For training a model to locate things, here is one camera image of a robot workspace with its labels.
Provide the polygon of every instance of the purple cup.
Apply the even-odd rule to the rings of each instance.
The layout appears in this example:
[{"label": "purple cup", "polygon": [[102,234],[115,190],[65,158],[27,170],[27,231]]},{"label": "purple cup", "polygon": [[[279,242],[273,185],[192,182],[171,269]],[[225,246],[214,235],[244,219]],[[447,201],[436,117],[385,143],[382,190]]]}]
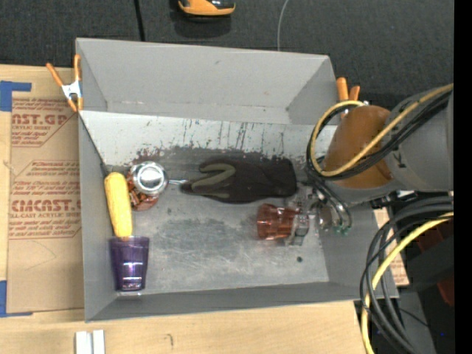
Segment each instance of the purple cup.
[{"label": "purple cup", "polygon": [[138,291],[145,288],[149,237],[112,237],[110,250],[115,290]]}]

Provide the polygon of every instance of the black glove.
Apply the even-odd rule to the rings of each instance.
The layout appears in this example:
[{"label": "black glove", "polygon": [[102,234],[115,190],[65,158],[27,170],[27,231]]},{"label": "black glove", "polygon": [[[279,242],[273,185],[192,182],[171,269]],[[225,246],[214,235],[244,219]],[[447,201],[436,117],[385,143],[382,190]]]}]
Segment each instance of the black glove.
[{"label": "black glove", "polygon": [[218,158],[200,164],[199,168],[208,176],[182,184],[182,191],[220,202],[244,204],[289,197],[297,189],[294,166],[288,159],[254,163]]}]

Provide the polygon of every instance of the gray tray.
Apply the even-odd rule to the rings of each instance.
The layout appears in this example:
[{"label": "gray tray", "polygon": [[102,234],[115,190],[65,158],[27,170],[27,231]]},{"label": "gray tray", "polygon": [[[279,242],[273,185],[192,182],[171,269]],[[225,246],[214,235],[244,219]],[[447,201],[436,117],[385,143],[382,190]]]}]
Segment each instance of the gray tray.
[{"label": "gray tray", "polygon": [[[259,240],[257,209],[185,195],[170,185],[153,208],[133,213],[150,240],[146,288],[114,291],[112,228],[100,162],[126,170],[142,159],[170,178],[199,176],[213,156],[285,157],[304,190],[313,126],[336,101],[323,55],[209,46],[77,39],[85,106],[80,112],[80,182],[86,320],[358,299],[377,225],[369,206],[352,210],[346,237],[310,230],[302,246]],[[317,142],[319,154],[335,126]]]}]

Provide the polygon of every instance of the yellow cable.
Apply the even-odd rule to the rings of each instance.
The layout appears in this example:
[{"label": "yellow cable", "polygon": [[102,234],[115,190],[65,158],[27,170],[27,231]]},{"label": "yellow cable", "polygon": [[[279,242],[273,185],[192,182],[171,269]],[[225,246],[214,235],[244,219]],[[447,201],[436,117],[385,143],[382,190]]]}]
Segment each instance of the yellow cable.
[{"label": "yellow cable", "polygon": [[[425,96],[421,97],[418,101],[415,101],[411,105],[409,105],[405,110],[403,110],[400,114],[398,114],[380,133],[377,134],[377,136],[361,151],[359,152],[356,156],[354,156],[351,160],[349,160],[346,164],[342,165],[341,167],[335,169],[335,170],[330,170],[330,171],[325,171],[322,170],[321,167],[319,166],[316,157],[315,157],[315,144],[316,144],[316,137],[318,135],[319,128],[321,127],[322,123],[326,119],[326,117],[329,115],[330,112],[332,112],[335,108],[339,107],[340,104],[334,105],[332,108],[328,109],[327,113],[325,113],[322,118],[318,121],[316,124],[315,130],[313,131],[313,134],[311,136],[311,147],[310,147],[310,158],[311,162],[313,163],[313,166],[315,167],[316,171],[321,174],[322,176],[325,177],[332,177],[332,176],[337,176],[339,173],[344,172],[345,170],[350,169],[353,167],[360,159],[362,159],[373,147],[375,147],[384,137],[387,135],[392,128],[394,128],[399,121],[401,121],[406,115],[411,113],[413,110],[415,110],[420,104],[424,103],[427,100],[430,100],[431,98],[437,96],[438,94],[441,94],[443,92],[447,92],[452,90],[454,87],[454,84],[449,84],[447,86],[443,86],[441,88],[435,89],[434,91],[426,94]],[[354,103],[358,103],[358,105],[363,105],[360,101],[346,101],[346,104],[354,105]]]},{"label": "yellow cable", "polygon": [[[385,271],[389,267],[390,263],[394,260],[398,253],[400,253],[407,245],[409,245],[415,238],[422,235],[424,232],[428,231],[429,229],[448,221],[450,217],[454,216],[453,212],[448,212],[447,214],[441,215],[438,219],[429,221],[428,223],[423,224],[422,226],[416,228],[412,233],[406,236],[385,258],[385,260],[381,263],[378,267],[377,271],[375,272],[374,277],[372,278],[372,287],[375,289],[377,284],[381,280],[382,276],[384,275]],[[370,296],[366,294],[366,306],[370,306]],[[361,314],[361,332],[362,332],[362,340],[364,341],[364,346],[366,351],[369,354],[375,354],[370,344],[369,340],[369,327],[367,326],[368,320],[368,313],[367,310],[363,307],[362,314]]]},{"label": "yellow cable", "polygon": [[348,100],[348,101],[343,101],[340,103],[336,103],[335,105],[331,106],[329,109],[326,110],[326,112],[322,115],[322,117],[318,120],[318,123],[316,123],[315,129],[313,130],[313,133],[311,134],[311,147],[310,147],[310,157],[311,161],[313,162],[313,166],[319,173],[323,173],[323,170],[319,167],[319,164],[316,160],[315,157],[315,145],[316,145],[316,138],[319,134],[319,129],[322,126],[322,123],[329,117],[333,111],[335,111],[337,108],[342,108],[343,106],[365,106],[364,103],[361,101],[353,101],[353,100]]}]

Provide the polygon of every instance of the yellow corn toy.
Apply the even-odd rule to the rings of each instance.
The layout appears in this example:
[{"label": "yellow corn toy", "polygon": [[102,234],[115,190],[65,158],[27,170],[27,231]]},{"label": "yellow corn toy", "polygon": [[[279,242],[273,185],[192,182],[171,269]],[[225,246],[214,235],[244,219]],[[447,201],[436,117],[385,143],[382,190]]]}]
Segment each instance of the yellow corn toy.
[{"label": "yellow corn toy", "polygon": [[112,172],[105,177],[104,182],[114,233],[117,237],[131,236],[133,234],[133,217],[126,178],[121,173]]}]

